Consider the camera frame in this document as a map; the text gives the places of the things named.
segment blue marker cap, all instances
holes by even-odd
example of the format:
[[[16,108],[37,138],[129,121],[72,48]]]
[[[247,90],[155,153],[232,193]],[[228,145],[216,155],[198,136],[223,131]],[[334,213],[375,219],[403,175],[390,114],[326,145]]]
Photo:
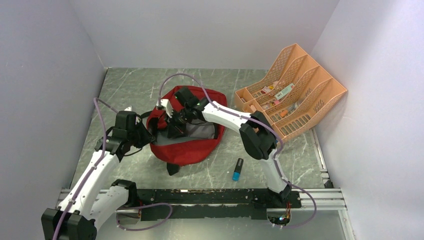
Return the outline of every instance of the blue marker cap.
[[[235,169],[234,169],[234,173],[232,174],[232,179],[234,181],[238,181],[240,178],[240,173],[242,172],[242,167],[243,167],[243,158],[239,158],[237,160],[237,164],[235,165]]]

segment orange object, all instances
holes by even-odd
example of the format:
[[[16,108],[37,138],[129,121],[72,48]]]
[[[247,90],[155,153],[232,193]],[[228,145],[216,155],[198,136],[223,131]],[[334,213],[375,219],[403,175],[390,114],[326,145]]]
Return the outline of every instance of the orange object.
[[[286,114],[288,114],[289,113],[289,111],[287,111],[287,109],[284,109],[282,112],[280,112],[280,116],[282,117],[282,118],[284,118],[284,116],[286,115]]]

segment orange plastic organizer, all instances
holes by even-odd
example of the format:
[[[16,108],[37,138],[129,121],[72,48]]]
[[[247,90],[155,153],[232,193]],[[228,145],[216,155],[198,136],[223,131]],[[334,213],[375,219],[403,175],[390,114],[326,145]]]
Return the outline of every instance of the orange plastic organizer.
[[[288,86],[291,91],[277,100],[275,95]],[[237,90],[234,100],[243,112],[263,112],[287,142],[318,124],[346,92],[299,45],[293,44],[280,52],[262,80]]]

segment floor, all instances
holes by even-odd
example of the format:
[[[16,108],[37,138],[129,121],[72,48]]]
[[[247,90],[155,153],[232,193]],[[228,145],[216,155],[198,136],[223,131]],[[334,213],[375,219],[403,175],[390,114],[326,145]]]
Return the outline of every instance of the floor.
[[[266,70],[249,69],[173,69],[173,68],[109,68],[100,99],[123,110],[128,106],[142,114],[155,106],[159,86],[174,73],[187,73],[202,80],[204,86],[226,95],[228,106],[234,108],[234,92],[261,80]],[[193,85],[188,77],[177,76],[163,88],[162,95],[177,85]],[[106,128],[115,122],[115,114],[102,106],[101,112]],[[93,113],[85,144],[72,181],[72,187],[87,167],[94,146],[102,136],[102,128],[96,112]],[[237,159],[244,165],[240,180],[232,180]],[[311,131],[288,142],[279,156],[281,167],[289,180],[303,188],[323,188],[320,164]],[[166,163],[157,159],[149,146],[133,156],[123,159],[109,176],[103,189],[108,189],[116,179],[136,182],[139,189],[231,189],[264,188],[266,179],[259,162],[244,151],[241,138],[236,132],[226,130],[218,147],[203,162],[184,166],[180,172],[169,176]]]

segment gray wall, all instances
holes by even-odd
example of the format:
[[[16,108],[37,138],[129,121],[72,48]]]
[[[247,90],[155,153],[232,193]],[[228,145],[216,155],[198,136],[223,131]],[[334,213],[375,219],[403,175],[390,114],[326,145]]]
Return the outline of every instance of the gray wall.
[[[0,239],[44,239],[105,70],[68,1],[0,3]]]
[[[341,0],[312,56],[348,95],[318,125],[359,240],[424,236],[424,2]]]
[[[107,67],[269,69],[310,52],[339,0],[72,0]]]

